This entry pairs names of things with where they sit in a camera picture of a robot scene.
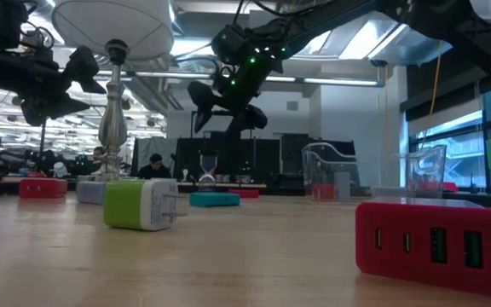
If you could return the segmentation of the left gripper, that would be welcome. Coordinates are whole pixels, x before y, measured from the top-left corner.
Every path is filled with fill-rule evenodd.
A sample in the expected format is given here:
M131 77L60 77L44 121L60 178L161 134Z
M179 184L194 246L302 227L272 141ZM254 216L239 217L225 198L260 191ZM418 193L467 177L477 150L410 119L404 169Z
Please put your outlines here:
M24 53L0 51L0 89L13 91L25 99L20 108L31 126L88 110L87 103L70 98L66 90L71 80L78 82L83 92L106 93L94 79L99 71L93 52L83 45L69 56L62 73L53 61L51 49Z

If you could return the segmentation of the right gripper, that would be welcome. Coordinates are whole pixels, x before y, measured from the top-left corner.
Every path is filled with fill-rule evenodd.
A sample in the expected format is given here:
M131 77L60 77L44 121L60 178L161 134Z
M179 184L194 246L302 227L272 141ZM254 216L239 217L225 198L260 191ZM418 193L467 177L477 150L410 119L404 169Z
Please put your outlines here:
M272 72L283 73L282 61L286 59L285 45L250 45L246 44L225 55L224 60L238 70L230 77L228 85L220 91L222 107L245 107L233 115L230 130L264 129L267 117L264 112L253 105L248 105L267 76ZM211 119L212 108L217 96L210 86L193 81L188 85L188 93L197 107L194 132L199 132Z

